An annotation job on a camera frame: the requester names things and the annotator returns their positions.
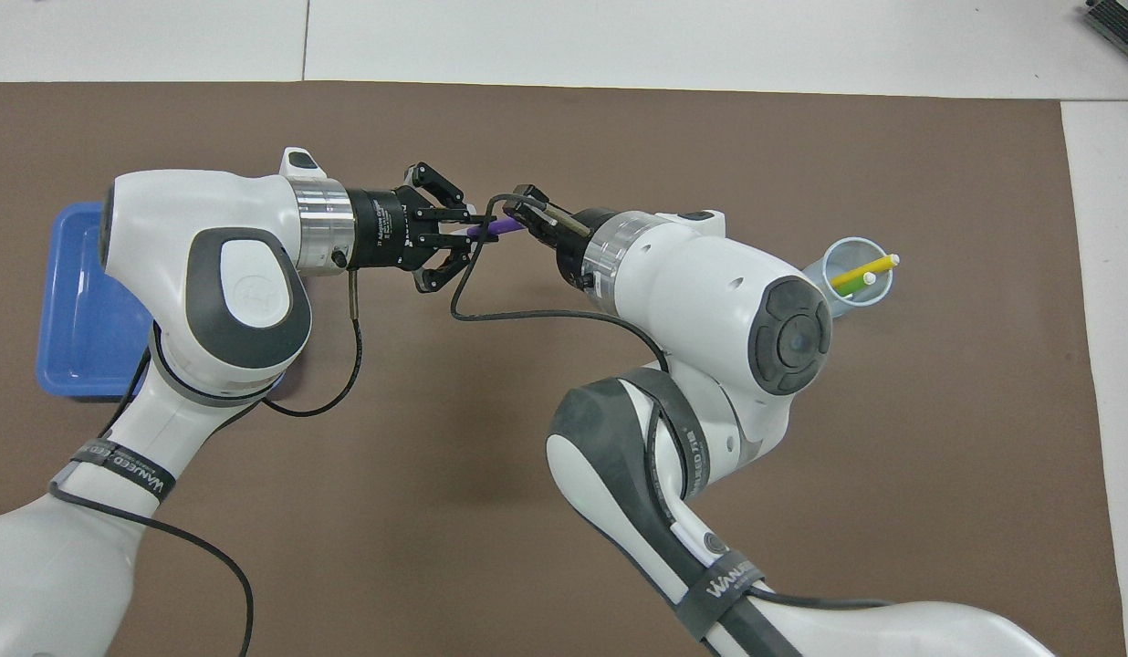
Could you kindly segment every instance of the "blue plastic tray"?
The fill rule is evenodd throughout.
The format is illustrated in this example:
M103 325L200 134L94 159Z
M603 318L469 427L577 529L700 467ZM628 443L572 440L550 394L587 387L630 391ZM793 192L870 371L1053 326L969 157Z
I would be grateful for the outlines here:
M37 341L37 383L54 395L118 397L146 349L150 313L102 271L102 203L54 220Z

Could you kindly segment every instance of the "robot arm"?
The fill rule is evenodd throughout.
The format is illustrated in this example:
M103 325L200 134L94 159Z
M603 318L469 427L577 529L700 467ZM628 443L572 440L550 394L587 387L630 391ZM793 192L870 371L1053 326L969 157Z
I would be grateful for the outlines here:
M142 526L63 499L150 519L206 438L300 354L312 327L301 275L395 266L433 291L461 269L472 238L439 225L472 220L462 193L425 164L405 183L346 190L301 149L264 178L115 179L102 261L156 319L150 362L133 403L55 475L59 496L0 516L0 656L105 654L131 598ZM451 252L448 264L423 269L439 249Z
M840 240L802 273L728 240L721 212L592 209L569 216L585 228L578 230L519 203L504 210L556 249L569 283L667 353L668 373L635 369L570 392L552 421L547 462L569 502L638 567L695 640L717 655L1049 655L980 608L774 594L686 506L779 444L792 400L827 361L832 317L888 294L891 271L852 295L834 286L885 257L880 246Z

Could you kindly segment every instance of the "purple marker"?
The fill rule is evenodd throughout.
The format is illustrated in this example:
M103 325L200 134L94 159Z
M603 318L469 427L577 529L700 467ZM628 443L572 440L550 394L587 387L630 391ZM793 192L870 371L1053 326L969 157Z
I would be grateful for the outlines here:
M511 217L503 217L503 219L496 219L487 225L488 236L502 236L504 233L511 233L513 230L522 230L523 225L519 221L511 219ZM481 226L472 226L467 228L468 237L477 237L482 233Z

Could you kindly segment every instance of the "cable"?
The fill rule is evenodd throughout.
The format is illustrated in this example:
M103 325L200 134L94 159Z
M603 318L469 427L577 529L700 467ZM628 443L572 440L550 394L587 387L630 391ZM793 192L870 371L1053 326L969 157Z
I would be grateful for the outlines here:
M494 322L499 319L532 319L532 317L540 316L571 316L576 319L592 319L597 322L605 322L607 324L614 324L627 332L634 333L646 347L652 351L652 357L658 359L658 365L661 367L662 371L669 371L669 361L666 359L666 353L661 350L660 345L647 335L646 332L638 328L635 324L631 324L619 316L601 315L598 312L580 312L580 310L526 310L526 312L491 312L482 313L482 315L464 315L459 312L459 298L462 296L462 290L467 286L467 280L470 279L470 273L476 269L476 263L479 262L479 256L484 249L484 244L487 242L487 228L490 221L492 221L492 211L495 207L496 201L513 200L522 201L523 203L530 204L538 209L544 209L547 207L546 203L539 201L538 199L531 199L531 196L521 196L518 194L496 194L487 202L487 211L484 212L484 220L481 224L479 240L476 242L476 249L472 254L470 262L467 263L467 269L462 273L462 279L459 279L459 286L455 288L455 295L451 296L451 316L456 317L459 322Z
M785 604L788 607L809 607L809 608L830 608L830 611L853 611L853 608L873 608L873 607L889 607L893 602L888 602L888 599L876 599L876 598L843 598L843 597L803 597L799 595L784 595L781 593L772 593L769 590L761 589L760 587L751 587L748 594L754 595L759 599L766 599L766 602L775 604Z
M131 377L129 386L126 386L126 392L122 393L122 398L117 401L117 408L114 409L113 417L111 417L109 421L106 423L105 428L102 429L102 432L98 433L98 436L106 436L106 431L113 427L114 422L117 421L117 419L122 417L122 413L126 411L126 408L130 406L134 388L136 388L138 383L142 380L142 375L144 374L148 365L150 365L150 348L143 350L142 358L139 359L138 367L134 369L134 375ZM252 641L252 624L254 624L256 619L256 601L255 596L252 595L252 585L250 581L247 581L247 575L244 573L244 569L240 569L239 564L236 564L233 559L227 557L227 553L219 550L215 545L211 545L209 541L202 540L202 537L185 529L179 529L174 525L147 518L147 516L139 516L136 513L123 511L121 508L109 507L108 503L94 502L92 499L86 499L80 496L68 493L60 490L60 485L55 481L50 482L50 494L62 500L62 502L76 503L77 507L92 508L94 511L105 513L106 516L114 516L114 518L122 518L123 520L130 520L131 523L138 523L139 525L152 527L173 536L178 536L180 540L190 542L190 544L197 545L199 548L206 550L206 552L209 552L212 557L222 561L222 563L236 575L236 578L239 579L239 586L244 589L246 622L244 622L244 641L239 648L239 657L247 655L247 646Z
M138 367L134 368L134 375L130 379L129 386L126 386L126 392L123 393L122 398L117 400L117 408L114 408L114 414L109 417L109 421L106 421L106 426L102 428L102 432L98 436L106 436L106 431L114 426L114 422L122 417L123 412L126 412L126 406L130 406L131 400L133 400L134 388L138 387L138 383L142 380L142 375L146 371L146 367L150 365L150 347L148 345L142 350L142 358L138 360Z
M247 605L247 616L246 622L244 622L244 643L240 645L239 657L247 655L247 646L252 641L252 623L254 623L255 620L255 598L252 596L252 585L247 581L247 575L244 573L244 570L240 569L239 564L236 564L230 557L227 557L227 553L219 550L215 545L211 545L206 540L202 540L202 537L185 529L179 529L174 525L147 518L147 516L139 516L136 513L123 511L121 508L109 507L109 505L106 503L94 502L92 499L86 499L83 497L68 493L60 490L56 482L50 482L50 494L62 500L62 502L76 503L77 507L92 508L94 511L105 513L106 516L114 516L114 518L122 518L123 520L130 520L131 523L138 523L139 525L167 532L173 536L178 536L180 540L190 542L190 544L194 544L203 550L206 550L206 552L209 552L212 557L222 561L222 563L236 575L236 578L239 579L239 586L244 587L244 602Z
M346 386L342 388L337 396L329 400L325 406L315 408L312 411L293 411L290 408L283 408L275 401L267 398L266 396L261 400L265 406L271 408L272 411L283 412L283 414L289 417L314 417L323 414L323 412L331 411L336 404L342 403L342 400L346 397L349 391L352 391L352 385L356 382L356 374L361 371L361 354L362 354L362 341L361 341L361 324L356 321L356 270L349 270L349 321L352 322L352 338L356 343L356 354L352 361L352 371L349 374L349 379Z

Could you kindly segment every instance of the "brown mat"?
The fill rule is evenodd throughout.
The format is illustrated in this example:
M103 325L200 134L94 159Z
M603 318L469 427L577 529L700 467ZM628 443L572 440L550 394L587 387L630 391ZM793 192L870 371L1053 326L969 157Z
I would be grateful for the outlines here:
M1051 102L407 84L0 84L0 511L29 502L107 404L34 379L50 225L143 168L274 174L312 150L349 186L429 160L474 201L538 183L569 208L719 208L807 265L840 236L904 264L845 317L768 457L694 503L794 594L949 599L1060 655L1123 652L1059 110ZM585 307L527 236L465 310ZM363 273L365 368L315 420L258 409L159 518L256 588L254 655L703 655L552 485L569 389L647 360L576 321L462 325L448 295ZM297 408L351 358L342 279L309 282ZM227 655L239 587L148 533L113 655Z

